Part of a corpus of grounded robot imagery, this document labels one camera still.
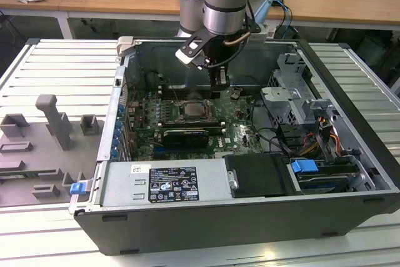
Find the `blue latch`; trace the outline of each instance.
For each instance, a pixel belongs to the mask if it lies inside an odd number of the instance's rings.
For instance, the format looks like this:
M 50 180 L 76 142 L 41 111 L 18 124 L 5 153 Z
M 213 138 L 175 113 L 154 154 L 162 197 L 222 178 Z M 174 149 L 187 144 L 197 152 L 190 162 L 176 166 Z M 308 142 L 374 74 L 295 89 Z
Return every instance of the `blue latch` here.
M 318 166 L 313 159 L 297 159 L 291 165 L 295 173 L 319 171 Z
M 71 185 L 71 189 L 69 189 L 69 192 L 71 195 L 78 194 L 78 195 L 84 195 L 86 194 L 86 186 L 87 183 L 73 183 Z

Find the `blue connector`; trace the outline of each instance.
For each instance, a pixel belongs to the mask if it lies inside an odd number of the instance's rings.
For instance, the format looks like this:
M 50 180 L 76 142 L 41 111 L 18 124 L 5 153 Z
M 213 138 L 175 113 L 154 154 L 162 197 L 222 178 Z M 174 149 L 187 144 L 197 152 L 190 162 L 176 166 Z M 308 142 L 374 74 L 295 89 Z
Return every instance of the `blue connector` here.
M 116 128 L 121 128 L 123 126 L 123 123 L 122 122 L 120 122 L 120 121 L 115 121 L 115 127 Z
M 84 195 L 86 194 L 86 187 L 87 187 L 87 183 L 73 183 L 71 185 L 71 189 L 69 189 L 69 192 L 71 195 Z
M 118 110 L 125 112 L 125 106 L 123 104 L 118 104 Z
M 112 157 L 112 158 L 118 157 L 118 150 L 112 149 L 112 150 L 111 150 L 111 157 Z
M 297 159 L 291 165 L 295 173 L 319 171 L 318 166 L 313 159 Z
M 121 136 L 121 131 L 118 130 L 118 129 L 115 129 L 115 130 L 114 130 L 114 136 L 117 137 L 117 138 L 119 138 L 119 137 Z
M 118 145 L 119 145 L 119 140 L 118 140 L 118 138 L 112 139 L 111 145 L 112 145 L 113 147 L 118 147 Z

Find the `aluminum profile table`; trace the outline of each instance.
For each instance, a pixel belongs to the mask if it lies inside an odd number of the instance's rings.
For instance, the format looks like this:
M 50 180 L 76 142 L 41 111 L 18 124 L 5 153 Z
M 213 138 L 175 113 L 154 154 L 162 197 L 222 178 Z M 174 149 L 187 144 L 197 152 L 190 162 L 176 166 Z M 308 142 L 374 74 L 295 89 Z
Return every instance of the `aluminum profile table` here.
M 338 44 L 311 44 L 343 91 L 400 163 L 400 99 L 352 51 Z M 323 98 L 323 87 L 313 78 Z
M 56 89 L 58 108 L 71 119 L 79 119 L 86 110 L 96 110 L 104 118 L 118 65 L 115 45 L 41 40 L 25 46 L 0 80 L 0 115 L 23 110 L 29 121 L 45 122 L 41 112 L 34 113 L 30 96 Z M 337 44 L 311 46 L 398 159 L 398 99 L 351 50 Z M 322 87 L 316 86 L 323 95 Z M 67 207 L 0 209 L 0 266 L 400 266 L 400 211 L 375 216 L 343 237 L 107 257 Z M 185 228 L 171 242 L 190 238 L 190 229 Z

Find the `motherboard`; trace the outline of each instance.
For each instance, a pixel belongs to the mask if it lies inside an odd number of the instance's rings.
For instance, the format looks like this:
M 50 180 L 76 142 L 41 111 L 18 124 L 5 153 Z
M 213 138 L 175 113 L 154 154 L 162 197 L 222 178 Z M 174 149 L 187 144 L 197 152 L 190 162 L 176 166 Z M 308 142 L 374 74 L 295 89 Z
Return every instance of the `motherboard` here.
M 217 99 L 163 99 L 157 91 L 134 91 L 128 118 L 132 159 L 222 158 L 226 154 L 261 153 L 251 126 L 253 96 L 240 88 Z

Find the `power supply label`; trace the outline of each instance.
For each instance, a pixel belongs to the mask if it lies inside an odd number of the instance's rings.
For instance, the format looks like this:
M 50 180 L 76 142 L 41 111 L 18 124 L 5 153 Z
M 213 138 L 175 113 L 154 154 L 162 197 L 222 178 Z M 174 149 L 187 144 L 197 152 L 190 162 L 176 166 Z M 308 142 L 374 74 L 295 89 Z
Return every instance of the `power supply label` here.
M 149 201 L 200 200 L 196 167 L 157 168 L 149 172 Z

